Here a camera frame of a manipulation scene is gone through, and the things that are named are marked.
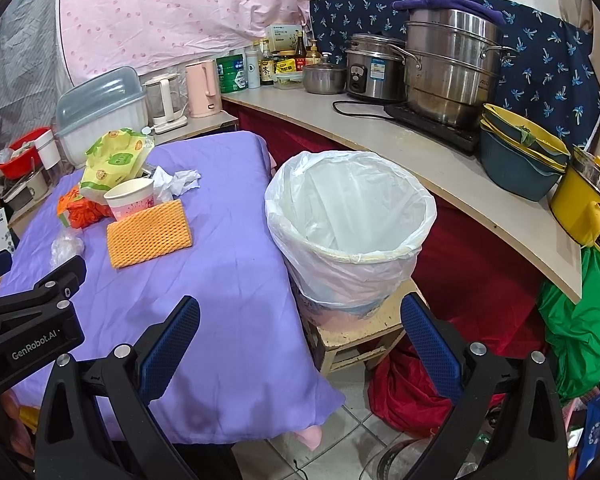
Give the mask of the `paper cup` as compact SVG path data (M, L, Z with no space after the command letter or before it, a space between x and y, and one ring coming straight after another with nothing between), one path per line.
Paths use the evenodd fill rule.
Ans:
M136 178L122 182L106 192L104 199L116 220L122 220L155 205L154 181Z

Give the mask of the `small steel pot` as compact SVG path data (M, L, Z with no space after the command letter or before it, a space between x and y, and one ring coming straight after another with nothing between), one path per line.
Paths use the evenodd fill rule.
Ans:
M321 61L306 64L302 70L302 84L306 92L331 96L343 93L347 83L347 69L333 63L330 52L321 54Z

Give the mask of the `clear plastic wrap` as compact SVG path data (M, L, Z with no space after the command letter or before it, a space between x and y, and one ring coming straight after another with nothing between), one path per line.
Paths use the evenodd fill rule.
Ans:
M62 229L50 246L50 267L55 269L74 256L82 256L84 249L80 230Z

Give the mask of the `white glass kettle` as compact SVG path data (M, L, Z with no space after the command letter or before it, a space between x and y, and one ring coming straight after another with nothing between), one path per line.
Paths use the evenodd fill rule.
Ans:
M181 95L177 73L163 74L145 81L151 129L163 134L187 124L186 104Z

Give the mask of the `white plastic cup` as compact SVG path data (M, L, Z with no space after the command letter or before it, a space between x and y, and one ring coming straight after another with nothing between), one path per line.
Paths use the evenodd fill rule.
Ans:
M34 140L34 146L46 170L51 170L61 162L61 154L55 141L53 131L45 130Z

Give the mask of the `orange plastic bag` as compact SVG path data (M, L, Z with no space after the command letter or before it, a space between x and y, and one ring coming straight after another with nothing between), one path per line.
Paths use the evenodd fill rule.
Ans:
M78 184L58 200L56 214L63 226L75 230L114 216L107 205L83 197Z

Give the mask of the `pink electric kettle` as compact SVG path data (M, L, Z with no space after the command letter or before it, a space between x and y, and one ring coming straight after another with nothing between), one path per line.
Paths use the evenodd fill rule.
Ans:
M219 114L222 100L215 60L205 60L185 67L189 115L204 118Z

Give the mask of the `green plastic bag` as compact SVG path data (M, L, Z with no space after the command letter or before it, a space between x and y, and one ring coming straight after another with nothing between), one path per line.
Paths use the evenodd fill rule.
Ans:
M556 285L545 281L538 309L545 323L545 340L554 356L559 399L566 403L600 383L600 252L584 248L582 298L571 301Z

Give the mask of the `white tissue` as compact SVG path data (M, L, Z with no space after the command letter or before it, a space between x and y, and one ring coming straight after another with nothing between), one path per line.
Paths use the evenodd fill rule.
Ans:
M151 178L154 182L155 203L164 204L194 188L200 188L200 179L201 174L197 170L183 170L169 174L158 166Z

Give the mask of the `red plastic basin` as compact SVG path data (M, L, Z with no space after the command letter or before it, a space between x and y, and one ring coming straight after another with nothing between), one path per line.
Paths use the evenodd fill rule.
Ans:
M9 144L12 154L7 162L0 164L0 171L6 179L17 181L41 167L42 162L34 141L48 130L48 127L33 129Z

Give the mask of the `yellow green snack bag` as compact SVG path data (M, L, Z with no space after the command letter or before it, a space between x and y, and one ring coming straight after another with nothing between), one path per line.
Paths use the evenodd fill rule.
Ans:
M105 205L104 195L108 191L140 175L154 147L151 136L129 128L105 133L86 151L84 173L80 180L81 196Z

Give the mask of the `white tea box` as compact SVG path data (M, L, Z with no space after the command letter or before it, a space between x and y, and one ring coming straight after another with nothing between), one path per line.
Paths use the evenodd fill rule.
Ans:
M266 28L266 38L272 52L293 51L297 45L298 32L302 32L300 25L272 24Z

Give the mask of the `purple cloth on steamer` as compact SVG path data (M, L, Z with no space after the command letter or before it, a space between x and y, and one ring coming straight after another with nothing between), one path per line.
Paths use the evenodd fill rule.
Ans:
M498 26L506 24L501 11L487 8L471 0L396 0L391 7L393 10L399 12L441 9L459 10L480 16L480 18L484 18Z

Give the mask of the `green tin can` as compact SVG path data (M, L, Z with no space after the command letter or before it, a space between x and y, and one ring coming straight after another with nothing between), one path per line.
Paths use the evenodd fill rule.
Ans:
M236 92L248 88L244 57L241 54L222 56L222 58L217 58L215 62L222 93Z

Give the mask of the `grey striped curtain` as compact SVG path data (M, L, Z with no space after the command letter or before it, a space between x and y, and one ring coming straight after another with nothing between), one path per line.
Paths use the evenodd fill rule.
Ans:
M72 87L61 53L58 0L12 0L0 17L0 151L55 122Z

